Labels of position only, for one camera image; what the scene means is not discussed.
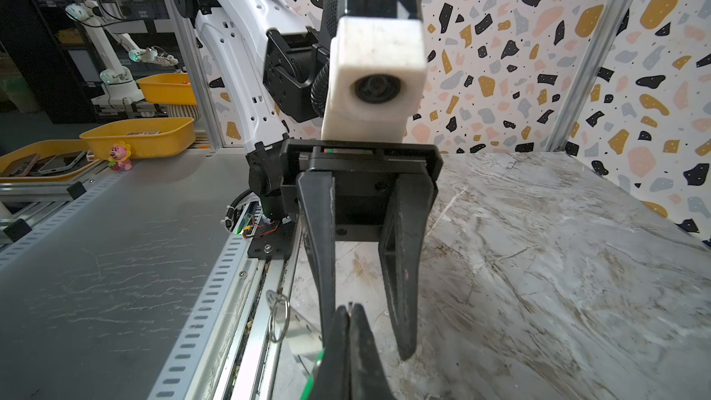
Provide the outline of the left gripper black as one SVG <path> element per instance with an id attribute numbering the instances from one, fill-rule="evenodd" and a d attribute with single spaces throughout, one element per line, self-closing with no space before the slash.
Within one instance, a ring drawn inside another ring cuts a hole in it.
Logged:
<path id="1" fill-rule="evenodd" d="M 418 270 L 443 159 L 431 144 L 287 140 L 283 205 L 302 215 L 318 291 L 322 339 L 336 311 L 335 240 L 379 241 L 385 295 L 400 359 L 418 339 Z"/>

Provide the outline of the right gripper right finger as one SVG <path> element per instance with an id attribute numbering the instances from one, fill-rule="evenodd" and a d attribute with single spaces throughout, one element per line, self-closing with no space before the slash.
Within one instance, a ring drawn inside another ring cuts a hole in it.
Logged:
<path id="1" fill-rule="evenodd" d="M 355 304 L 349 320 L 349 399 L 394 399 L 364 307 Z"/>

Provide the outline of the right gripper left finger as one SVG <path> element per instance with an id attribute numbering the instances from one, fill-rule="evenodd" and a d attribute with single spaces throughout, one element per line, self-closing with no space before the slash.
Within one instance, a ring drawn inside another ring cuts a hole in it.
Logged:
<path id="1" fill-rule="evenodd" d="M 345 306 L 334 313 L 331 334 L 308 399 L 350 398 L 350 316 Z"/>

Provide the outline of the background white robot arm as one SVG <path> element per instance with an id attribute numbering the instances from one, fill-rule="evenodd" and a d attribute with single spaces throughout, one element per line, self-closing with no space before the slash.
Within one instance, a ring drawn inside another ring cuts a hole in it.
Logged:
<path id="1" fill-rule="evenodd" d="M 104 91 L 103 96 L 94 98 L 92 102 L 100 110 L 110 110 L 114 113 L 126 112 L 140 114 L 133 110 L 133 105 L 144 102 L 144 94 L 133 78 L 130 69 L 120 62 L 112 43 L 118 44 L 128 54 L 133 63 L 153 64 L 159 67 L 178 67 L 179 60 L 162 48 L 150 46 L 141 48 L 133 41 L 129 33 L 115 33 L 113 26 L 117 20 L 106 20 L 105 13 L 100 10 L 94 0 L 72 3 L 65 7 L 65 13 L 85 29 L 88 38 L 104 64 L 99 73 L 99 79 Z"/>

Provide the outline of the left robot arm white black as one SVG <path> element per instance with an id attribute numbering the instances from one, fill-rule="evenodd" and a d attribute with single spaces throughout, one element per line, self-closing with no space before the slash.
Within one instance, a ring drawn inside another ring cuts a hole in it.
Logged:
<path id="1" fill-rule="evenodd" d="M 253 231 L 306 234 L 322 335 L 333 334 L 335 246 L 374 242 L 398 353 L 418 340 L 418 269 L 443 165 L 408 144 L 428 75 L 421 0 L 322 0 L 313 28 L 288 0 L 173 0 L 237 106 Z"/>

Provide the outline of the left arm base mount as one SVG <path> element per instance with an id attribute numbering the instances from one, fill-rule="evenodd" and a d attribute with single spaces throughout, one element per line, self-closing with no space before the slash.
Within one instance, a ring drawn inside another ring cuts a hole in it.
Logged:
<path id="1" fill-rule="evenodd" d="M 296 222 L 288 216 L 268 215 L 252 191 L 244 191 L 227 206 L 225 228 L 246 242 L 250 259 L 288 259 L 297 239 Z"/>

